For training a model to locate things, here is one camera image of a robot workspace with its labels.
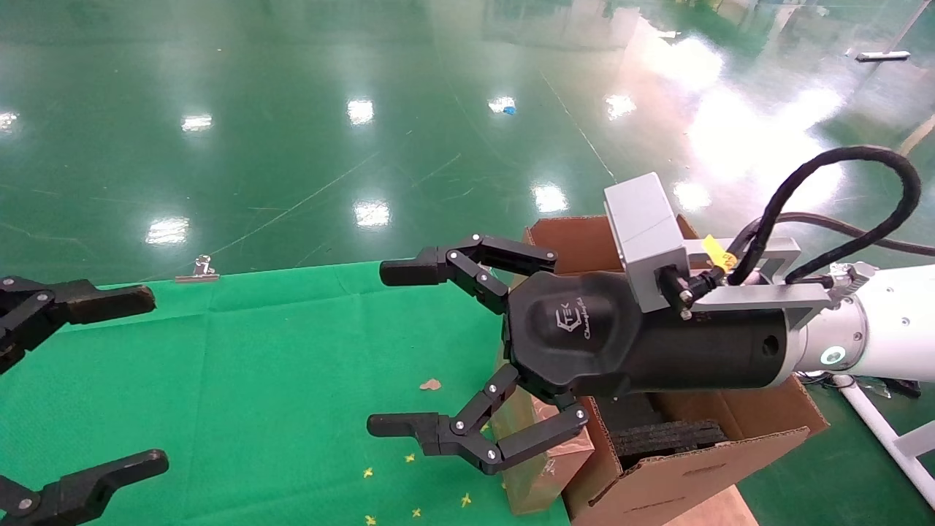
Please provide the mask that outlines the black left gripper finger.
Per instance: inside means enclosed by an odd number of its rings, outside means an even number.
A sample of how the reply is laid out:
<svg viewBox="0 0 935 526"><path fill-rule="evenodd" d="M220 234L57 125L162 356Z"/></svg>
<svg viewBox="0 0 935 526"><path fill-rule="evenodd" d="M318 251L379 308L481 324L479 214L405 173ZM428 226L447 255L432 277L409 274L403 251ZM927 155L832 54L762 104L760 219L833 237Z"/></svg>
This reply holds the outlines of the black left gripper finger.
<svg viewBox="0 0 935 526"><path fill-rule="evenodd" d="M90 325L153 312L143 284L98 289L90 281L40 283L7 276L1 283L1 373L9 372L66 325Z"/></svg>
<svg viewBox="0 0 935 526"><path fill-rule="evenodd" d="M1 476L2 525L80 525L102 516L121 487L166 473L167 453L151 449L79 470L34 492Z"/></svg>

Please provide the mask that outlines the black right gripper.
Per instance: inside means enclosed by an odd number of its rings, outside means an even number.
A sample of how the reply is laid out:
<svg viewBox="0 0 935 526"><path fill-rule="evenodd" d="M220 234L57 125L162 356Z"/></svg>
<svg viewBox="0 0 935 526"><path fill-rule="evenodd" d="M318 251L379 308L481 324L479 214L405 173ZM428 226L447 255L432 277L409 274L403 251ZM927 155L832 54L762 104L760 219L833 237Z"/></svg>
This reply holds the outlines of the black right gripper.
<svg viewBox="0 0 935 526"><path fill-rule="evenodd" d="M549 273L556 266L552 249L478 234L425 247L413 259L381 261L385 286L452 282L490 312L505 313L512 365L503 365L454 417L377 413L368 417L367 431L414 438L425 456L458 456L497 475L568 442L589 420L581 403L563 395L557 415L489 440L482 426L521 384L552 400L566 392L612 397L759 389L779 380L788 344L781 310L721 310L691 319L671 308L645 313L624 273ZM493 269L530 277L510 292Z"/></svg>

